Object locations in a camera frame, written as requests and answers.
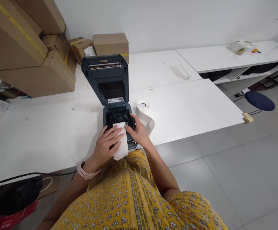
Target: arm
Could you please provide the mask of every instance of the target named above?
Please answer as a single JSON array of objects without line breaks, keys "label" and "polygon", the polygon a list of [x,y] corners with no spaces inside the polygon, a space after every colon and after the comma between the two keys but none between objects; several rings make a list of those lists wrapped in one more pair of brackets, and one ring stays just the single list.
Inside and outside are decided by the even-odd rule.
[{"label": "arm", "polygon": [[178,184],[152,144],[144,125],[136,115],[132,113],[130,115],[135,119],[136,131],[127,125],[125,129],[144,148],[157,188],[163,198],[168,200],[174,193],[180,192]]},{"label": "arm", "polygon": [[[102,129],[92,156],[85,161],[83,166],[85,172],[94,172],[101,164],[108,161],[119,149],[121,145],[119,140],[124,136],[124,133],[115,137],[122,131],[122,128],[115,130],[116,127],[117,126],[112,127],[107,132],[105,132],[107,126]],[[90,180],[85,180],[82,176],[76,174],[73,181],[62,192],[52,209],[48,212],[36,230],[51,229],[67,207],[80,195],[86,192],[89,182]]]}]

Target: shelf unit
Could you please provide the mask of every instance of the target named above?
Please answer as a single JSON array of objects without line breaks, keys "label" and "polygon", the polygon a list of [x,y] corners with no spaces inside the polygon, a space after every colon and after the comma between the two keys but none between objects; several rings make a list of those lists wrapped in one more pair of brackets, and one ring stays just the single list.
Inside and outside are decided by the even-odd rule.
[{"label": "shelf unit", "polygon": [[278,66],[265,73],[242,75],[251,66],[278,62],[278,44],[273,41],[254,42],[261,54],[239,56],[227,49],[227,46],[212,46],[181,49],[177,52],[198,72],[208,73],[220,70],[232,71],[214,81],[230,94],[234,95],[243,89],[278,71]]}]

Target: woman's left hand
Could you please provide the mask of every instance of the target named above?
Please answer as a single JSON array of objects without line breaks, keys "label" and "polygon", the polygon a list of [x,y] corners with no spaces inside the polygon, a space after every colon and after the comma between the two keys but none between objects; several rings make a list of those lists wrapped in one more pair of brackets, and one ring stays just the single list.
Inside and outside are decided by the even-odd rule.
[{"label": "woman's left hand", "polygon": [[119,132],[121,132],[123,129],[119,128],[116,129],[117,126],[112,127],[107,132],[105,130],[107,129],[107,126],[105,126],[98,137],[98,140],[95,145],[94,152],[91,156],[91,159],[99,166],[106,161],[108,161],[119,149],[121,142],[119,141],[123,136],[124,133],[118,135]]}]

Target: white wall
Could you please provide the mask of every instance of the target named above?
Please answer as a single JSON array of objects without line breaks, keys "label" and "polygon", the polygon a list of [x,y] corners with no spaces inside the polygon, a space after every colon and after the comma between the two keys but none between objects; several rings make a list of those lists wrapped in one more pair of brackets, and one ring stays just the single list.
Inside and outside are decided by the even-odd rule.
[{"label": "white wall", "polygon": [[129,52],[278,42],[278,0],[55,0],[67,37],[125,33]]}]

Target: gray tile floor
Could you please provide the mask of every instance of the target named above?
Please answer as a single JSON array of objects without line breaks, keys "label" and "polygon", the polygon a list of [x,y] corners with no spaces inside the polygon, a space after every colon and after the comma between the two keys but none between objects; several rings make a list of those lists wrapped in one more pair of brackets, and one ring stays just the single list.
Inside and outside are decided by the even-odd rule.
[{"label": "gray tile floor", "polygon": [[[276,109],[254,115],[254,123],[157,146],[180,189],[209,199],[232,230],[278,229],[278,88],[263,93]],[[238,106],[244,112],[254,110],[245,99]],[[64,177],[61,187],[70,179]],[[41,201],[14,229],[36,228],[58,195]]]}]

